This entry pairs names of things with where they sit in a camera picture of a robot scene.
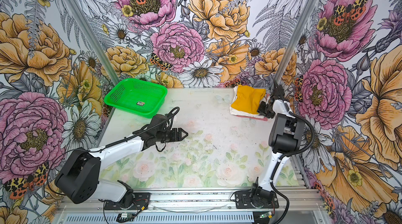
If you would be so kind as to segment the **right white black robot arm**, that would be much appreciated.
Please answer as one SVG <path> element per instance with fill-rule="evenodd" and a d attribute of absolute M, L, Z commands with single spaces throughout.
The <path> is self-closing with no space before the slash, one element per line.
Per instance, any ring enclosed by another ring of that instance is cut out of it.
<path fill-rule="evenodd" d="M 309 120 L 292 111 L 290 102 L 284 97 L 283 88 L 276 81 L 267 101 L 260 103 L 257 112 L 274 120 L 269 134 L 271 161 L 262 176 L 252 184 L 249 195 L 253 207 L 262 208 L 274 205 L 273 200 L 278 195 L 274 188 L 281 169 L 290 157 L 311 148 L 316 139 L 316 131 Z"/>

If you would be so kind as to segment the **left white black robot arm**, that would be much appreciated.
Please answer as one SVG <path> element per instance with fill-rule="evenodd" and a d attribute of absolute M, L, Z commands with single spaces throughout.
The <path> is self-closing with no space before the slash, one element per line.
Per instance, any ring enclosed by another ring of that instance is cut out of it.
<path fill-rule="evenodd" d="M 156 147 L 158 143 L 166 145 L 184 140 L 188 132 L 173 127 L 174 117 L 179 110 L 175 107 L 167 114 L 157 114 L 140 130 L 105 146 L 72 150 L 54 180 L 55 186 L 74 204 L 99 200 L 118 209 L 132 207 L 135 203 L 134 190 L 121 180 L 103 180 L 100 174 L 122 158 Z"/>

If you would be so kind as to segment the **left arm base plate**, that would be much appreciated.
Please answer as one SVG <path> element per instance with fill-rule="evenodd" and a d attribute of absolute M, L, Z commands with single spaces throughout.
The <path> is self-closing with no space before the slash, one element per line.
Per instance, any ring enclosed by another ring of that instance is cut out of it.
<path fill-rule="evenodd" d="M 133 192 L 126 194 L 119 202 L 106 201 L 105 210 L 141 210 L 148 208 L 150 193 Z"/>

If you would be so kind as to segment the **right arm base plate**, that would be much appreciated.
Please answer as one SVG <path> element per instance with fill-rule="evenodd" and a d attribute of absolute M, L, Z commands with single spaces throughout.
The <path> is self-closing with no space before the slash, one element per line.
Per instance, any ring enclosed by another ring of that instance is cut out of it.
<path fill-rule="evenodd" d="M 279 203 L 274 194 L 273 200 L 269 201 L 266 198 L 259 196 L 250 196 L 250 190 L 235 191 L 230 199 L 235 203 L 236 209 L 277 209 Z"/>

